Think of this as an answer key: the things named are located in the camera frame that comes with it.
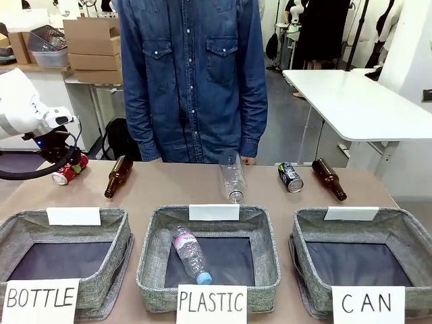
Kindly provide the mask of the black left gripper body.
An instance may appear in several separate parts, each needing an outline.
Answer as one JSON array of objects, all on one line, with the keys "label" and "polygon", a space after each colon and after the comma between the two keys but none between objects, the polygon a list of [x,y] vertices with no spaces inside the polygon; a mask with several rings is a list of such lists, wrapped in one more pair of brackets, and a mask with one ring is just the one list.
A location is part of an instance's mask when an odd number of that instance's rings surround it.
[{"label": "black left gripper body", "polygon": [[66,164],[70,165],[78,165],[81,161],[78,139],[67,130],[53,130],[42,136],[25,133],[22,139],[33,140],[38,147],[37,153],[52,164],[60,163],[64,159]]}]

